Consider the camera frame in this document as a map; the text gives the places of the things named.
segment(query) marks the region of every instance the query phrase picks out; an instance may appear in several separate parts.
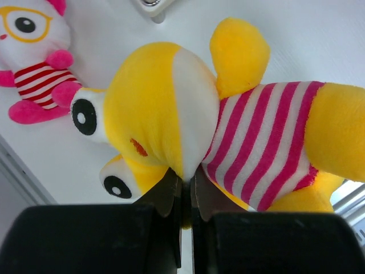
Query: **striped shirt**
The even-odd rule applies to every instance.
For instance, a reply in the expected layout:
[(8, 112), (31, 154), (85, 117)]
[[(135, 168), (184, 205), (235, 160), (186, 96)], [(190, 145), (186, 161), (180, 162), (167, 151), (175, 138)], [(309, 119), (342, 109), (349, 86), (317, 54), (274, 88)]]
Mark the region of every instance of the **striped shirt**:
[(261, 84), (221, 101), (218, 127), (202, 162), (210, 180), (262, 211), (313, 183), (305, 125), (324, 83)]
[(52, 90), (65, 81), (79, 83), (70, 71), (56, 70), (46, 62), (23, 68), (14, 74), (15, 86), (24, 100), (30, 100), (45, 110), (55, 108)]

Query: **pink hand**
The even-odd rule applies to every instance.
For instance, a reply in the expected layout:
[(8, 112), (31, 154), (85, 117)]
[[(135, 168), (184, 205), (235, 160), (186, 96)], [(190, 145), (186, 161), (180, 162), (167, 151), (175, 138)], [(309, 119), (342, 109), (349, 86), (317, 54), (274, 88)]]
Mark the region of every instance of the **pink hand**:
[(14, 74), (10, 70), (0, 71), (0, 86), (15, 87)]
[(57, 50), (51, 53), (46, 62), (56, 70), (64, 70), (74, 63), (74, 57), (67, 50)]

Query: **yellow stuffed toy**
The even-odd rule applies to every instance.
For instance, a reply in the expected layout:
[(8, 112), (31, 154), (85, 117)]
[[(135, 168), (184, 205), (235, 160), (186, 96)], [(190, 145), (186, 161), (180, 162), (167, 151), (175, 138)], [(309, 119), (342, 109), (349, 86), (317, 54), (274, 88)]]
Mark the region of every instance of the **yellow stuffed toy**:
[(270, 49), (259, 31), (223, 20), (210, 42), (215, 77), (169, 42), (137, 49), (107, 90), (82, 88), (77, 129), (121, 154), (101, 171), (107, 191), (138, 198), (173, 169), (207, 177), (241, 207), (333, 211), (343, 178), (365, 182), (365, 90), (335, 83), (260, 84)]

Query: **plush toy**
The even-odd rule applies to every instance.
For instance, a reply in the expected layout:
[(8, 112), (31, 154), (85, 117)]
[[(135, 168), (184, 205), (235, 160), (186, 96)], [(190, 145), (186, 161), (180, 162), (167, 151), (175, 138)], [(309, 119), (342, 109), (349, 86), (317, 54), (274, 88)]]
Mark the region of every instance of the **plush toy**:
[(365, 182), (365, 89), (322, 82), (260, 84), (270, 49), (228, 18), (210, 41), (217, 78), (179, 45), (151, 43), (105, 91), (72, 101), (77, 129), (121, 154), (101, 172), (107, 191), (138, 198), (171, 168), (207, 177), (242, 207), (331, 212), (343, 178)]
[(70, 29), (66, 0), (2, 0), (0, 86), (16, 87), (22, 100), (9, 109), (21, 124), (52, 120), (70, 112), (80, 83), (67, 69)]

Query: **red mouth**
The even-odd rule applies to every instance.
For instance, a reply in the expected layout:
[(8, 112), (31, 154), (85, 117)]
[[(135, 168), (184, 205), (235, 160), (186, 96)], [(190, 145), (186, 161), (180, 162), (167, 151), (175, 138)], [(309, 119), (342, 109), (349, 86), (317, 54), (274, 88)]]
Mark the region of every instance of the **red mouth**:
[(141, 155), (142, 157), (147, 157), (148, 156), (146, 150), (144, 150), (143, 146), (141, 146), (140, 143), (138, 143), (133, 138), (131, 139), (131, 143), (135, 146), (136, 151), (138, 152), (139, 155)]

